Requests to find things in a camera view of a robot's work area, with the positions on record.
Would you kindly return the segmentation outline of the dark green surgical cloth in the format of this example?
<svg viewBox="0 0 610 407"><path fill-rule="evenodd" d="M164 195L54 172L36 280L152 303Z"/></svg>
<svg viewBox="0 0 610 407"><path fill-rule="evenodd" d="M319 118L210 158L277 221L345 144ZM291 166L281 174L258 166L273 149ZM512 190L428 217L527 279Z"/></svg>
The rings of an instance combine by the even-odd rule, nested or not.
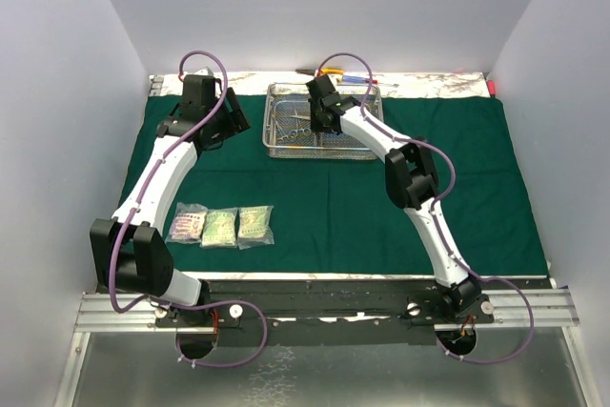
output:
<svg viewBox="0 0 610 407"><path fill-rule="evenodd" d="M272 158L262 142L265 99L242 95L251 127L204 153L176 200L211 209L273 206L274 245L204 249L173 243L189 272L427 275L431 262L408 216L385 191L379 160ZM497 99L387 98L385 123L443 151L441 206L457 246L482 275L546 275L528 193Z"/></svg>

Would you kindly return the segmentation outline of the pink instrument packet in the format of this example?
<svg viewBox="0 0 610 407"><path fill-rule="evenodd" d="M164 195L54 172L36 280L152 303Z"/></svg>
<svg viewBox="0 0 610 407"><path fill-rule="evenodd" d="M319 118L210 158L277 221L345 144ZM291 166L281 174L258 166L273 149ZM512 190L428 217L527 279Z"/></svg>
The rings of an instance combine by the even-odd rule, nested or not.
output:
<svg viewBox="0 0 610 407"><path fill-rule="evenodd" d="M181 244L199 243L208 212L209 209L203 205L179 202L166 241Z"/></svg>

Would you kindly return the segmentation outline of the green packet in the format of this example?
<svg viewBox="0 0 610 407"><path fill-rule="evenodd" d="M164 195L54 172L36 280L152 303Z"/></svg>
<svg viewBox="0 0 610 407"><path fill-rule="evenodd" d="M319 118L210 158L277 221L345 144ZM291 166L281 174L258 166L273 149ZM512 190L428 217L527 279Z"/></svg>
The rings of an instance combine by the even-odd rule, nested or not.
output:
<svg viewBox="0 0 610 407"><path fill-rule="evenodd" d="M237 247L240 250L275 244L271 228L273 208L273 206L255 206L239 209Z"/></svg>

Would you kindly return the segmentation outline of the steel surgical scissors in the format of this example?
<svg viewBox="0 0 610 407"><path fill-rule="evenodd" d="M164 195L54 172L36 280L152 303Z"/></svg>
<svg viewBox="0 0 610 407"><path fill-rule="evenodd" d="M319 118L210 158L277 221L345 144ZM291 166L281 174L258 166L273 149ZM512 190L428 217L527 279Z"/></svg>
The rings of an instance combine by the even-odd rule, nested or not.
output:
<svg viewBox="0 0 610 407"><path fill-rule="evenodd" d="M297 119L297 120L305 121L305 122L308 122L308 123L311 122L311 116L310 115L293 113L293 114L288 114L288 117L292 118L292 119Z"/></svg>

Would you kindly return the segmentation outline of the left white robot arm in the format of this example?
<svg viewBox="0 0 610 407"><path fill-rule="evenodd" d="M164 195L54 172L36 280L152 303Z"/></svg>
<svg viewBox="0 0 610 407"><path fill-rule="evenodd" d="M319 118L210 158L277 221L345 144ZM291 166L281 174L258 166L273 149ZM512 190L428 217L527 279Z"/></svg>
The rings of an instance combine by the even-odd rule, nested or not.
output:
<svg viewBox="0 0 610 407"><path fill-rule="evenodd" d="M199 156L250 123L220 78L189 74L180 101L155 133L151 156L132 191L108 219L90 228L97 279L113 292L140 293L177 306L186 323L210 314L209 286L178 270L162 236L180 185Z"/></svg>

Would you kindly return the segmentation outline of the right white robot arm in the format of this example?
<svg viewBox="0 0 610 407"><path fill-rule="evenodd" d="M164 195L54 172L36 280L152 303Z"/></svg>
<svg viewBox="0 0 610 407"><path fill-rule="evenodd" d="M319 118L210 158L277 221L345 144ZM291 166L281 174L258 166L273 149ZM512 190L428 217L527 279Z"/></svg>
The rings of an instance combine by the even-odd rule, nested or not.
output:
<svg viewBox="0 0 610 407"><path fill-rule="evenodd" d="M437 309L447 321L459 322L472 311L481 286L461 255L440 201L433 155L448 156L423 139L401 134L375 118L363 101L341 95L327 75L306 84L311 129L346 134L371 150L384 164L386 194L414 224L433 266Z"/></svg>

